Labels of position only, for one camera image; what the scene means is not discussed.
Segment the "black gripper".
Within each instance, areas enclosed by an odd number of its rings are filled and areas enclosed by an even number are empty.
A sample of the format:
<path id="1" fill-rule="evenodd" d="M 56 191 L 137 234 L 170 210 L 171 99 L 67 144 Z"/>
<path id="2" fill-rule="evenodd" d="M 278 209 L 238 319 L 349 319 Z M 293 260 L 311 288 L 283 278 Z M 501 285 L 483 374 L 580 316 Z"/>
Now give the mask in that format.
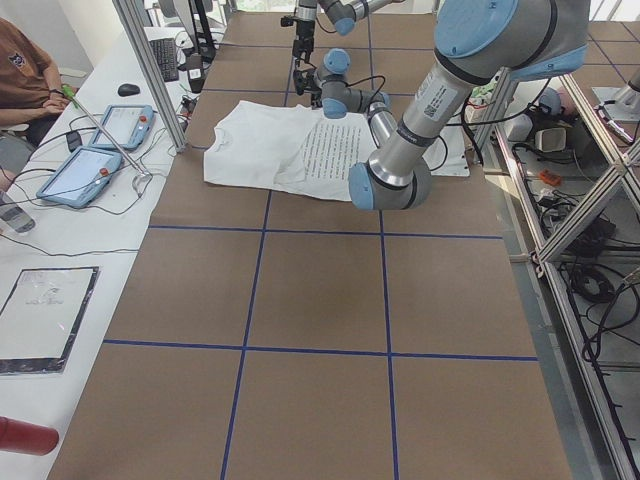
<path id="1" fill-rule="evenodd" d="M 296 65 L 303 60 L 311 64 L 311 56 L 314 51 L 315 21 L 294 18 L 296 24 L 295 40 L 292 46 L 292 56 Z"/>
<path id="2" fill-rule="evenodd" d="M 322 88 L 318 84 L 315 69 L 307 69 L 303 74 L 304 91 L 310 94 L 310 104 L 312 106 L 322 105 Z"/>

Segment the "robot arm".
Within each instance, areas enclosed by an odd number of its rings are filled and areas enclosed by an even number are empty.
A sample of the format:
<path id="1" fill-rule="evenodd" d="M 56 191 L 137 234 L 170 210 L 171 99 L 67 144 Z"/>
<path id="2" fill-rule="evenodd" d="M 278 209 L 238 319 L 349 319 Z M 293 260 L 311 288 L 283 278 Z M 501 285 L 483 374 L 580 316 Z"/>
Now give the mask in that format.
<path id="1" fill-rule="evenodd" d="M 322 63 L 294 75 L 326 117 L 363 113 L 378 147 L 348 174 L 352 203 L 362 210 L 411 209 L 424 202 L 431 173 L 423 155 L 464 106 L 472 90 L 501 68 L 516 81 L 577 70 L 584 62 L 586 1 L 447 1 L 435 26 L 435 62 L 400 120 L 382 93 L 353 89 L 348 55 L 333 49 Z"/>
<path id="2" fill-rule="evenodd" d="M 335 31 L 345 36 L 350 33 L 355 24 L 368 17 L 371 13 L 392 3 L 402 3 L 402 0 L 355 0 L 344 3 L 339 0 L 299 0 L 294 12 L 281 18 L 282 27 L 295 27 L 295 38 L 292 46 L 292 56 L 295 65 L 308 63 L 314 50 L 314 35 L 318 10 L 322 9 Z"/>

